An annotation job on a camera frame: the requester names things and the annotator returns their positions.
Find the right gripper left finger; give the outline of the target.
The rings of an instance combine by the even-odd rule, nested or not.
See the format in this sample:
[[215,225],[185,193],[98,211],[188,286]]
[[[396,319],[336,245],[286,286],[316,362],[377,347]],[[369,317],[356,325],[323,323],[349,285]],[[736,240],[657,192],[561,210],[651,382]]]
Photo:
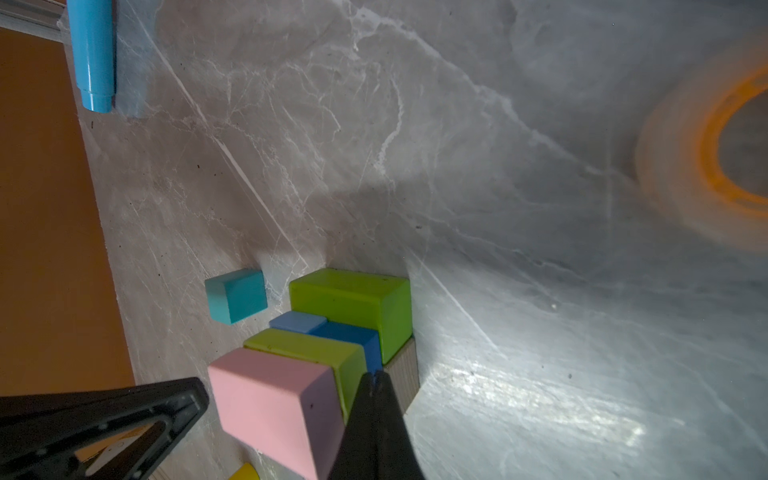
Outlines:
[[210,404],[197,377],[129,388],[1,399],[3,479],[86,479],[77,452],[144,427],[127,449],[91,477],[147,479]]

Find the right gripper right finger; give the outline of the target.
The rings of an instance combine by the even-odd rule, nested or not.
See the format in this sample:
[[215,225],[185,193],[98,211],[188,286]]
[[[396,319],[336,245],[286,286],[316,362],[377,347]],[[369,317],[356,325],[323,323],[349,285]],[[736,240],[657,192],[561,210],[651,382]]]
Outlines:
[[361,377],[331,479],[425,478],[390,376],[380,370]]

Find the natural wood rectangular block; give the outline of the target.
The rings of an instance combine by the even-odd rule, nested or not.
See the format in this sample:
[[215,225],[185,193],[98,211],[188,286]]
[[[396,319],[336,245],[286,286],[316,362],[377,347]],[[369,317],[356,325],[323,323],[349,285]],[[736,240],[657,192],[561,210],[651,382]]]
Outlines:
[[401,413],[404,414],[420,390],[418,355],[414,337],[409,338],[384,366],[384,371],[390,377]]

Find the light green rectangular block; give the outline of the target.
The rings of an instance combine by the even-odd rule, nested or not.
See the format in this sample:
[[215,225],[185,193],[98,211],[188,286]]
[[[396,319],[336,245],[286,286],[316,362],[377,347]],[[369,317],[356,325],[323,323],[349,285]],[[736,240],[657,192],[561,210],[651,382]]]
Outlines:
[[249,337],[243,346],[332,369],[344,424],[348,423],[361,377],[367,372],[362,346],[356,343],[268,328]]

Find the pink rectangular block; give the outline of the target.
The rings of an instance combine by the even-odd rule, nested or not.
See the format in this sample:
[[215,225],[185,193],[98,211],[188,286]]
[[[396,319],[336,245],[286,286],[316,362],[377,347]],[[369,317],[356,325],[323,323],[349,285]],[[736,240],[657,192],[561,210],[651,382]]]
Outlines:
[[330,367],[246,348],[208,366],[223,430],[304,479],[326,479],[344,432]]

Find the dark green rectangular block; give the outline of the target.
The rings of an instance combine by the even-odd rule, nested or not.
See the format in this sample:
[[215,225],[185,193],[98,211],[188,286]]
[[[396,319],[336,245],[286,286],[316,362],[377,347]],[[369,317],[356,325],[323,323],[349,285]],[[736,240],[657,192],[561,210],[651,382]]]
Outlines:
[[291,281],[289,297],[294,311],[377,331],[384,364],[413,334],[406,278],[323,268]]

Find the light blue cube block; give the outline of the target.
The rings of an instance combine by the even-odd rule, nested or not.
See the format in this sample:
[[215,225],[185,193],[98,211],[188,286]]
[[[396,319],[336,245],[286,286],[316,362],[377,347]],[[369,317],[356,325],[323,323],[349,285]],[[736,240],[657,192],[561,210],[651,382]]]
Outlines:
[[320,315],[287,311],[269,322],[269,327],[301,334],[312,334],[328,320]]

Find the teal cube block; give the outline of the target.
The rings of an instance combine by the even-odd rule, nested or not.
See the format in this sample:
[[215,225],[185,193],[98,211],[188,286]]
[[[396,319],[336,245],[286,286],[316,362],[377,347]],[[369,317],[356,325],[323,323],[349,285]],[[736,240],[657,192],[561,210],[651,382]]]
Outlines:
[[233,325],[265,310],[268,300],[260,270],[241,269],[204,281],[213,320]]

